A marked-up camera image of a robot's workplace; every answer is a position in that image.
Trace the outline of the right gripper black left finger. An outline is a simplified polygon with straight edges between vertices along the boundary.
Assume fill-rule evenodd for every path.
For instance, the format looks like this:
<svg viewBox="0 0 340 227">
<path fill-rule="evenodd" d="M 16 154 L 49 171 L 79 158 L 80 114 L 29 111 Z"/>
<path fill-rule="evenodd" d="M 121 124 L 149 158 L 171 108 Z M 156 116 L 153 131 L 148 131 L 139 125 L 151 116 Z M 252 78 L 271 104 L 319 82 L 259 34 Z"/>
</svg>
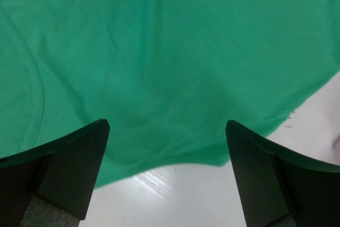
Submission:
<svg viewBox="0 0 340 227">
<path fill-rule="evenodd" d="M 110 126 L 99 119 L 1 158 L 1 226 L 79 226 L 86 218 Z"/>
</svg>

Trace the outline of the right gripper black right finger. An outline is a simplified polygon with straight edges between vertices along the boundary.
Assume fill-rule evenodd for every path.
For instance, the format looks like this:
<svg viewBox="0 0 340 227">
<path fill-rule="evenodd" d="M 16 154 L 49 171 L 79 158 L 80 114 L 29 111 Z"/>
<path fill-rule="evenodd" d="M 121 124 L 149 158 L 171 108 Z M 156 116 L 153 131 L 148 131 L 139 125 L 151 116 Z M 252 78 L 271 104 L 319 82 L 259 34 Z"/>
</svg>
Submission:
<svg viewBox="0 0 340 227">
<path fill-rule="evenodd" d="M 229 120 L 226 140 L 247 226 L 339 226 L 339 166 Z"/>
</svg>

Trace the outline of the green tank top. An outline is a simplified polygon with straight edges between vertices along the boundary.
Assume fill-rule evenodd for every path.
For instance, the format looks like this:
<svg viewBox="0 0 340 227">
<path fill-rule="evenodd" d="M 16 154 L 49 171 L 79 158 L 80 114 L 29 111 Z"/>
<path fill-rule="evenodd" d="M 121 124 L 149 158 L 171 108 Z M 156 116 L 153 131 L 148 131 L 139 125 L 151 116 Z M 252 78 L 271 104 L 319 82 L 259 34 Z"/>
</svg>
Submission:
<svg viewBox="0 0 340 227">
<path fill-rule="evenodd" d="M 107 119 L 97 187 L 222 166 L 338 71 L 339 0 L 1 0 L 1 156 Z"/>
</svg>

